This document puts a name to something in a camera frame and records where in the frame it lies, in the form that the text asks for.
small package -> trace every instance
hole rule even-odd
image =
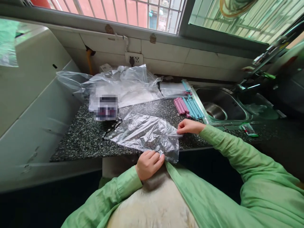
[[[117,95],[103,95],[98,97],[95,107],[97,108],[94,110],[96,121],[117,120]]]
[[[258,137],[259,135],[254,132],[250,123],[243,123],[242,128],[245,130],[246,134],[250,137]]]

speckled countertop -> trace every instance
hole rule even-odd
[[[130,111],[144,115],[156,116],[165,119],[177,128],[184,119],[179,116],[173,99],[161,99],[147,103],[127,106],[119,109],[119,116],[123,119]],[[51,162],[71,161],[86,158],[98,158],[117,155],[137,154],[140,151],[118,145],[110,140],[102,140],[101,135],[109,129],[111,123],[94,121],[93,113],[88,111],[88,101],[83,104],[69,129],[60,141]],[[228,130],[232,135],[240,137],[248,143],[259,143],[270,139],[294,138],[303,131],[296,123],[289,120],[267,121],[253,125],[259,137],[251,138],[243,130]],[[189,149],[210,147],[204,139],[195,134],[184,134],[179,140],[180,152]]]

window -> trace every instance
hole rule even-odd
[[[160,43],[252,59],[304,20],[304,0],[10,0],[0,15],[96,32],[110,24],[143,40],[151,30]]]
[[[184,0],[35,0],[32,4],[176,34]]]
[[[233,9],[231,2],[195,0],[189,24],[269,44],[304,13],[303,0],[253,0],[252,6],[247,4],[248,11],[244,7],[244,12],[229,15],[225,11]]]

orange pipe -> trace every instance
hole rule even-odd
[[[91,53],[92,53],[91,49],[88,49],[86,51],[86,59],[88,60],[88,65],[89,65],[89,69],[90,69],[90,75],[94,76],[93,68],[92,68],[92,64],[91,64]]]

finger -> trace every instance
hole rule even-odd
[[[184,134],[184,133],[187,133],[187,132],[188,132],[188,128],[187,128],[187,127],[183,127],[183,128],[177,129],[176,132],[177,132],[178,134]]]
[[[183,127],[185,127],[185,121],[184,120],[178,124],[177,129],[180,129],[180,128],[183,128]]]
[[[160,169],[160,167],[163,165],[164,161],[165,161],[165,155],[162,154],[161,157],[158,159],[158,161],[153,166],[155,172]]]
[[[151,158],[152,164],[155,164],[158,161],[159,157],[160,154],[156,152]]]
[[[143,156],[147,155],[150,152],[150,150],[146,150],[145,152],[142,153]]]
[[[154,150],[150,150],[149,153],[146,154],[146,158],[150,159],[155,154]]]

